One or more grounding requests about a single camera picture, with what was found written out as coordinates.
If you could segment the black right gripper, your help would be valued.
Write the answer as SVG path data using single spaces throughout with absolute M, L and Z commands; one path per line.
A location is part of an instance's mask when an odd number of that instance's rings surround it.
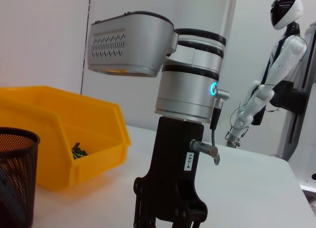
M 155 228 L 156 220 L 173 222 L 172 228 L 196 228 L 207 218 L 207 206 L 198 197 L 195 175 L 199 152 L 190 141 L 201 141 L 199 123 L 160 117 L 150 168 L 134 182 L 135 228 Z

